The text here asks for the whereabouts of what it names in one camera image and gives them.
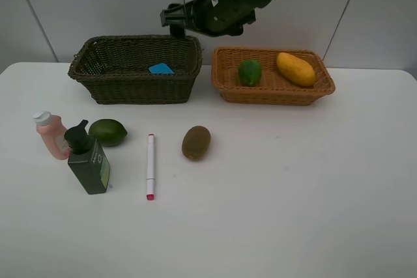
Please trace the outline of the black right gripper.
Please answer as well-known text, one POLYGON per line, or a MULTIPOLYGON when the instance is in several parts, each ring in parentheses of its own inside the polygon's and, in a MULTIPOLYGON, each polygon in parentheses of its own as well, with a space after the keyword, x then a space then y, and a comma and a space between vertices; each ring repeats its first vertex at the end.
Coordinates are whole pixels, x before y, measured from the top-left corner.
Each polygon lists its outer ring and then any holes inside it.
POLYGON ((161 11, 163 27, 174 38, 185 38, 185 31, 210 37, 240 36, 244 25, 256 21, 255 10, 238 0, 192 0, 170 4, 161 11))

